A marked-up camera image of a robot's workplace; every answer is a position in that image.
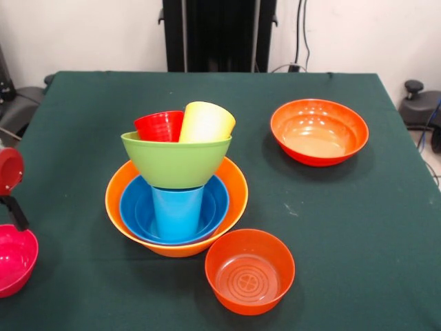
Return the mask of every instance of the blue bowl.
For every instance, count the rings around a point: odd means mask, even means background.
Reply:
[[[124,190],[119,210],[128,229],[138,238],[157,245],[188,245],[210,237],[227,214],[229,196],[224,183],[216,176],[205,184],[198,230],[193,236],[179,241],[158,236],[152,187],[139,175]]]

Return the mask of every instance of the table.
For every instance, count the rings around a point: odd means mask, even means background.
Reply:
[[[270,116],[309,97],[362,115],[367,146],[330,168],[285,156]],[[235,228],[276,235],[296,260],[293,287],[258,317],[215,299],[205,253],[160,257],[105,212],[107,183],[127,161],[120,134],[141,115],[193,100],[237,119],[227,156],[247,178],[249,202]],[[440,192],[374,74],[60,72],[20,151],[25,176],[14,195],[40,254],[27,286],[0,300],[1,330],[441,328]]]

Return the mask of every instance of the red cup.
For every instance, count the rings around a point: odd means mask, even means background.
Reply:
[[[183,119],[182,110],[170,110],[140,117],[134,125],[141,140],[177,143]]]

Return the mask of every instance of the orange bowl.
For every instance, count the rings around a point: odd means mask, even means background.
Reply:
[[[293,159],[314,167],[333,166],[361,150],[369,138],[363,118],[339,103],[296,100],[279,107],[271,131]]]
[[[208,250],[205,274],[216,298],[241,315],[274,308],[294,281],[296,267],[288,247],[270,233],[231,231]]]
[[[182,246],[155,245],[140,240],[132,234],[125,226],[119,213],[119,201],[121,195],[123,194],[125,187],[138,175],[139,172],[131,161],[126,162],[118,169],[118,171],[116,171],[112,179],[110,179],[107,190],[105,191],[105,209],[107,210],[110,221],[112,221],[122,234],[165,257],[189,257],[206,250],[213,242],[215,242],[215,240],[225,234],[226,231],[231,229],[239,221],[248,202],[248,187],[243,173],[233,161],[225,157],[219,169],[217,169],[216,175],[227,187],[229,194],[229,208],[227,215],[219,225],[218,229],[210,238],[198,243]]]

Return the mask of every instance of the green bowl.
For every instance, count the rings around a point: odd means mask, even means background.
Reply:
[[[137,132],[121,135],[125,151],[141,176],[157,188],[205,185],[221,165],[232,138],[212,143],[143,141]]]

